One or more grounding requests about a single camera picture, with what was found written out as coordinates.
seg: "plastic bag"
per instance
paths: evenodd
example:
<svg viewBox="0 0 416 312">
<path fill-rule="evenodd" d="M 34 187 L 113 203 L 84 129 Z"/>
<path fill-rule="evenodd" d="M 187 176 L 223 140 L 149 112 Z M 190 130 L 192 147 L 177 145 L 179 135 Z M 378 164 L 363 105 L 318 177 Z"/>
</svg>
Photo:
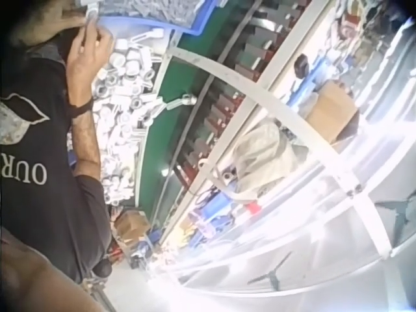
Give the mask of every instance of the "plastic bag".
<svg viewBox="0 0 416 312">
<path fill-rule="evenodd" d="M 199 166 L 208 179 L 224 194 L 236 202 L 252 202 L 259 191 L 294 172 L 306 158 L 307 149 L 300 147 L 295 153 L 287 137 L 271 120 L 267 120 L 242 135 L 233 150 L 233 164 L 237 171 L 237 187 L 227 188 L 219 170 L 214 174 L 206 159 Z"/>
</svg>

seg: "white letters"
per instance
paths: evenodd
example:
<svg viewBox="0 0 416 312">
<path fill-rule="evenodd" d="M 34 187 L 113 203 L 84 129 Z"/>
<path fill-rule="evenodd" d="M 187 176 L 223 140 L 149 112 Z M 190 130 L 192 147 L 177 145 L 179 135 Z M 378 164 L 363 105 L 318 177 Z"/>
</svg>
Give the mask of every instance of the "white letters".
<svg viewBox="0 0 416 312">
<path fill-rule="evenodd" d="M 15 159 L 15 156 L 1 153 L 1 177 L 37 185 L 44 185 L 46 183 L 47 170 L 43 164 L 38 162 L 31 168 L 31 165 L 27 161 L 15 161 Z"/>
<path fill-rule="evenodd" d="M 38 168 L 38 166 L 40 167 L 41 171 L 42 171 L 42 180 L 40 180 L 40 182 L 38 181 L 38 177 L 36 176 L 36 169 Z M 32 168 L 32 179 L 33 181 L 37 184 L 37 185 L 43 185 L 46 183 L 46 179 L 47 179 L 47 173 L 46 173 L 46 168 L 44 165 L 42 164 L 35 164 Z"/>
<path fill-rule="evenodd" d="M 12 175 L 13 167 L 12 166 L 13 166 L 14 156 L 6 155 L 6 154 L 2 153 L 1 157 L 3 158 L 1 176 L 2 177 L 13 177 L 13 175 Z"/>
<path fill-rule="evenodd" d="M 20 166 L 25 165 L 25 178 L 23 179 L 24 183 L 30 183 L 31 180 L 29 180 L 29 164 L 25 161 L 18 161 L 16 165 L 16 176 L 14 177 L 16 180 L 20 181 Z"/>
</svg>

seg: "brown box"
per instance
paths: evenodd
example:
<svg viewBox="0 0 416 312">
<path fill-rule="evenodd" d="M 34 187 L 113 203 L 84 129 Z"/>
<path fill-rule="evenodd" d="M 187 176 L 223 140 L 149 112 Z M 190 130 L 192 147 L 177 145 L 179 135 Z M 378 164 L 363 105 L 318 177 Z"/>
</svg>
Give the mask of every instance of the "brown box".
<svg viewBox="0 0 416 312">
<path fill-rule="evenodd" d="M 138 242 L 150 229 L 150 223 L 143 212 L 126 211 L 114 223 L 117 234 L 126 243 Z"/>
<path fill-rule="evenodd" d="M 325 83 L 318 94 L 317 104 L 306 121 L 327 142 L 334 143 L 358 108 L 354 100 L 333 81 Z"/>
</svg>

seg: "black t-shirt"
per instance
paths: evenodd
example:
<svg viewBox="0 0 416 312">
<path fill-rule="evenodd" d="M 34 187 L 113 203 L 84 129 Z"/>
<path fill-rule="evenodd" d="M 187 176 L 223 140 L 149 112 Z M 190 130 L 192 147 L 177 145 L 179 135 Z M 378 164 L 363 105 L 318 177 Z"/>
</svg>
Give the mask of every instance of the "black t-shirt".
<svg viewBox="0 0 416 312">
<path fill-rule="evenodd" d="M 32 58 L 1 91 L 1 221 L 11 234 L 81 282 L 111 241 L 103 187 L 74 177 L 64 66 Z"/>
</svg>

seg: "black wristband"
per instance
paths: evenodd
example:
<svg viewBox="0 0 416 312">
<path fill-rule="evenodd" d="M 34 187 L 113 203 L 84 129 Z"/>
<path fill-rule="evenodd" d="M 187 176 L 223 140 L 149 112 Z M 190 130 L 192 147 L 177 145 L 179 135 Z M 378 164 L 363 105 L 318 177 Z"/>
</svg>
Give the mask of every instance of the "black wristband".
<svg viewBox="0 0 416 312">
<path fill-rule="evenodd" d="M 92 111 L 93 104 L 94 104 L 94 99 L 91 97 L 91 99 L 88 102 L 86 102 L 83 106 L 75 107 L 73 105 L 70 105 L 71 118 L 76 118 L 88 111 Z"/>
</svg>

